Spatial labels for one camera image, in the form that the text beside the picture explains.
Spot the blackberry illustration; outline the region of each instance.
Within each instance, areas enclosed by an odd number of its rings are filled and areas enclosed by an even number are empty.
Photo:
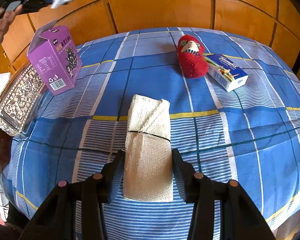
[[[76,57],[74,51],[71,48],[66,49],[66,52],[68,54],[67,60],[69,62],[69,67],[72,70],[75,70],[77,68],[77,65],[78,65],[77,57]]]
[[[72,70],[71,70],[71,68],[69,67],[69,65],[67,65],[67,71],[68,71],[68,73],[69,73],[69,75],[73,78],[73,73],[72,73]]]

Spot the person's hand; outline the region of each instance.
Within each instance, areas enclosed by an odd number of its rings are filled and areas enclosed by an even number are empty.
[[[18,15],[22,10],[22,4],[20,4],[15,11],[6,11],[0,19],[0,44],[3,41],[3,36],[8,32],[9,26],[13,23],[16,15]],[[0,15],[3,13],[4,9],[0,8]]]

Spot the strawberry plush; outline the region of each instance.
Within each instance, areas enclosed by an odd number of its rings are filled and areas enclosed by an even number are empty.
[[[178,42],[178,60],[184,75],[199,78],[208,72],[208,63],[203,58],[204,47],[195,37],[187,34]]]

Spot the ornate floral pattern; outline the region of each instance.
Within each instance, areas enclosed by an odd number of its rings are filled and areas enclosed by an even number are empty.
[[[17,123],[21,124],[29,111],[31,103],[36,98],[35,95],[39,93],[41,84],[41,78],[31,66],[10,94],[7,104],[4,106],[4,111]]]
[[[28,114],[44,87],[40,76],[32,65],[25,68],[16,77],[11,89],[0,97],[6,97],[0,106],[0,128],[9,135],[16,135],[23,130]],[[11,126],[7,119],[13,120]]]

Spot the blue cloth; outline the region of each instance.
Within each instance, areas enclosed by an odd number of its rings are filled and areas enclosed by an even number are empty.
[[[210,75],[183,77],[176,45],[184,34],[221,53],[248,75],[226,92]],[[3,171],[7,194],[29,218],[58,181],[82,181],[124,149],[134,94],[170,102],[171,147],[213,180],[237,179],[272,230],[300,208],[300,81],[267,46],[222,31],[157,28],[82,44],[76,87],[39,102],[34,129],[12,142]],[[125,200],[104,216],[109,239],[186,239],[192,204]],[[214,239],[220,235],[215,203]],[[80,237],[80,202],[76,231]]]

